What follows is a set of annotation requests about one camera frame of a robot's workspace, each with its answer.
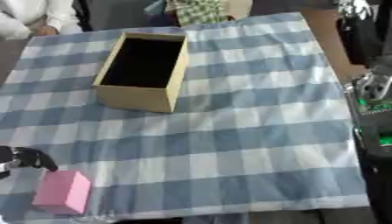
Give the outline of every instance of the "person's hand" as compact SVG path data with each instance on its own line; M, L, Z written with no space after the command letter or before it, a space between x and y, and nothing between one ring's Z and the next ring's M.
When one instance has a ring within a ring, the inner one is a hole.
M57 34L59 34L59 32L56 30L56 28L50 25L44 25L35 30L33 33L34 36L52 36Z

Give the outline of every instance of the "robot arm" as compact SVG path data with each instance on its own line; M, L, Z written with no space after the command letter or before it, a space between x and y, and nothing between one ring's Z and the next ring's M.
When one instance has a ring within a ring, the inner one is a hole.
M40 150L0 146L0 179L8 177L12 169L27 166L37 169L45 167L51 172L59 169L54 161Z

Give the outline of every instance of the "green light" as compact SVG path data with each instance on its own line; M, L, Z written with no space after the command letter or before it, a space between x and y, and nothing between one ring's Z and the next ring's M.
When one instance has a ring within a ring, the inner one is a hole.
M358 100L358 103L359 103L360 105L367 105L365 99L359 99L359 100Z
M380 145L391 145L392 144L392 133L380 133Z

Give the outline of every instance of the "plaid tablecloth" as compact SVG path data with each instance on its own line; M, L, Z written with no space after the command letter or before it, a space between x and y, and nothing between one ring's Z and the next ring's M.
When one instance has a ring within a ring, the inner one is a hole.
M61 169L88 176L93 189L84 215L54 216L32 205L43 171L14 171L0 182L7 221L99 223L368 204L342 90L300 14L195 25L186 33L190 65L173 114L98 102L91 84L121 31L29 43L1 89L0 144L41 149Z

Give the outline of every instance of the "cardboard box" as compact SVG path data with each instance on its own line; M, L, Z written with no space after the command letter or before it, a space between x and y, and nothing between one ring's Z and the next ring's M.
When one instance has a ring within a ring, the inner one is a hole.
M78 171L48 171L32 204L53 214L83 214L90 188L90 181Z
M125 32L94 87L113 108L172 112L187 64L186 36Z

